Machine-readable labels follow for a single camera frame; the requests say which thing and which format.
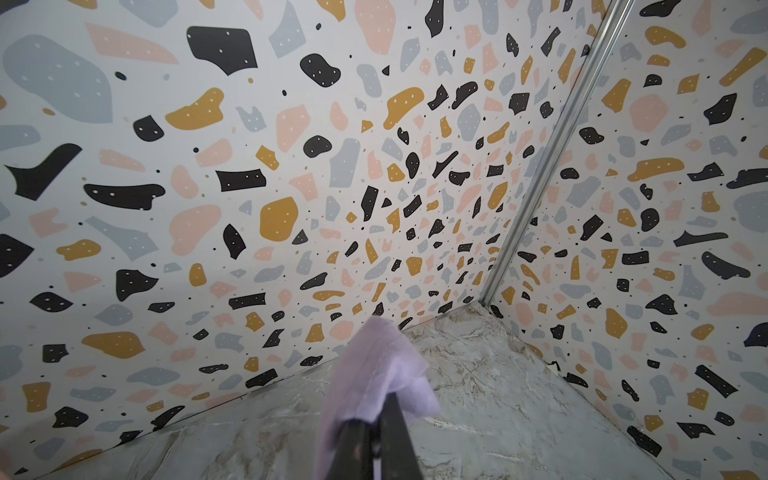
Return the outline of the lilac t shirt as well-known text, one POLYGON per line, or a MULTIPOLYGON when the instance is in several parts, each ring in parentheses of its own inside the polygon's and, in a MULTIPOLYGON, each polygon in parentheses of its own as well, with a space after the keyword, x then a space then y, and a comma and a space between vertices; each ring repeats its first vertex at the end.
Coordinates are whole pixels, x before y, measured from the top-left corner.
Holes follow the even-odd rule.
POLYGON ((335 362, 316 429, 313 477, 327 475, 341 425, 349 420, 374 422, 388 394, 398 396, 408 419, 437 414, 440 405, 427 370, 427 361, 396 325, 369 318, 335 362))

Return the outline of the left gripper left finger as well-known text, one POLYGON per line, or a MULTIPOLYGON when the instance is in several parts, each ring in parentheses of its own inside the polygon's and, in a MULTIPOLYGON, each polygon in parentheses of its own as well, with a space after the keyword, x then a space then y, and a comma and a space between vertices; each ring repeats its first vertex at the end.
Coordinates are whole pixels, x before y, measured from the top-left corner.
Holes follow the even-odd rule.
POLYGON ((362 420, 341 425, 326 480, 373 480, 374 427, 362 420))

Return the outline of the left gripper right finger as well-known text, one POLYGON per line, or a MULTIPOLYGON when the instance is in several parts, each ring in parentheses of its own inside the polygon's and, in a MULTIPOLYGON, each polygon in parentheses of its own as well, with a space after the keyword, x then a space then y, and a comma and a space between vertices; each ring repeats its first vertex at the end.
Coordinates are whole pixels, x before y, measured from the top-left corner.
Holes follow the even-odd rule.
POLYGON ((385 398, 379 417, 379 443, 383 480, 423 479, 396 393, 385 398))

